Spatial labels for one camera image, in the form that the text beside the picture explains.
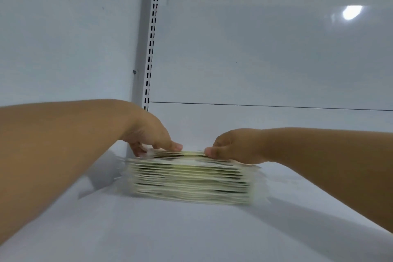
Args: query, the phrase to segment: forearm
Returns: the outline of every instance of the forearm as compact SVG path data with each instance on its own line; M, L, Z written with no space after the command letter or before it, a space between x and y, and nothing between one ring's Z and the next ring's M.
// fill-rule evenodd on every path
M135 110L115 100L0 108L0 243L120 139Z
M393 134L280 128L268 130L268 159L393 232Z

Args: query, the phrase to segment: black horizontal line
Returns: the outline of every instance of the black horizontal line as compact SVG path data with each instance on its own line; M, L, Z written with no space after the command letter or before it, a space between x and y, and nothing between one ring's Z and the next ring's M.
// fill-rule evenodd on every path
M386 109L353 109L353 108L329 108L329 107L298 107L298 106L268 106L268 105L241 105L241 104L213 104L213 103L183 103L183 102L153 102L157 104L186 104L186 105L220 105L220 106L247 106L247 107L272 107L272 108L298 108L298 109L331 109L331 110L357 110L357 111L387 111Z

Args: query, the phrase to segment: hand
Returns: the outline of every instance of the hand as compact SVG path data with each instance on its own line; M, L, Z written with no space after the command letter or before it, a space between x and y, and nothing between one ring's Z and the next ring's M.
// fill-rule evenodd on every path
M264 156L266 130L241 128L220 135L213 147L205 149L205 155L213 159L237 160L243 164L259 164L268 161Z
M168 151L181 151L183 146L171 140L167 129L153 114L140 107L135 108L136 122L125 132L121 140L130 144L136 157L146 153L142 144L152 145L154 149L163 148Z

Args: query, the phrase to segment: stack of packages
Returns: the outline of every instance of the stack of packages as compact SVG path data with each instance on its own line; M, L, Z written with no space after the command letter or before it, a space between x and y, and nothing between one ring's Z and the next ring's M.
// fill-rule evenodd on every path
M150 150L146 158L125 160L123 188L151 198L215 204L250 204L251 166L213 160L203 152Z

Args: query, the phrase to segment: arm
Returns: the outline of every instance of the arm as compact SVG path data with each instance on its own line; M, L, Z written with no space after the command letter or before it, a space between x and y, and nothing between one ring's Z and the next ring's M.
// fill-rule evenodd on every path
M393 133L238 129L219 136L205 153L281 163L393 233Z
M0 244L66 190L117 140L179 150L135 104L91 100L0 108Z

